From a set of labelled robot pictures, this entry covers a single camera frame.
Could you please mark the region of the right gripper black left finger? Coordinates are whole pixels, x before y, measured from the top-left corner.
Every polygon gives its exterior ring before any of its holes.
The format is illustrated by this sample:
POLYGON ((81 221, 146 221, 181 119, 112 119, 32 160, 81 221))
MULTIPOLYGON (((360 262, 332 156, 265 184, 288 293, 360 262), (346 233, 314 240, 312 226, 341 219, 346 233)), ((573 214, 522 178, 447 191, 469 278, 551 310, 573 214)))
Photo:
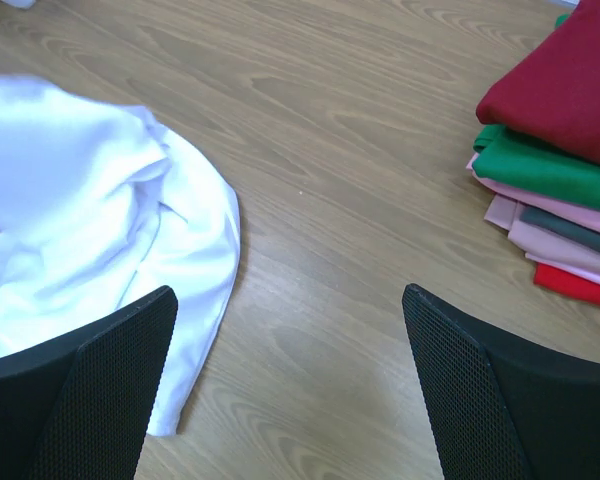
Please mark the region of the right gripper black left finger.
POLYGON ((162 286, 0 358, 0 479, 131 479, 178 301, 162 286))

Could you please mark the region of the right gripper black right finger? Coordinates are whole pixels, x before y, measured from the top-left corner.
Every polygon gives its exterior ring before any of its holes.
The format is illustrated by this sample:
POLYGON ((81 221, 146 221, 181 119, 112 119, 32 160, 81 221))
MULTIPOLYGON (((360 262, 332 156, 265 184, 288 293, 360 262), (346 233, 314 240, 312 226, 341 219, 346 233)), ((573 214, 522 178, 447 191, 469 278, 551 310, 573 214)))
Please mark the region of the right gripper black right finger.
POLYGON ((417 284, 406 330, 447 479, 600 479, 600 363, 472 317, 417 284))

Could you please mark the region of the white t-shirt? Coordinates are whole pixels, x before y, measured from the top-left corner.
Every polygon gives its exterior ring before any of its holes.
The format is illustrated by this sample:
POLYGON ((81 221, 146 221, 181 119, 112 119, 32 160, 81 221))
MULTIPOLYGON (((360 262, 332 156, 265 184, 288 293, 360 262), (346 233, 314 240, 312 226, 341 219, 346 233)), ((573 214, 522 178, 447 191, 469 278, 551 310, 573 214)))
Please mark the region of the white t-shirt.
POLYGON ((169 286, 178 313, 148 433, 171 436, 239 259, 235 191, 148 109, 0 75, 0 358, 169 286))

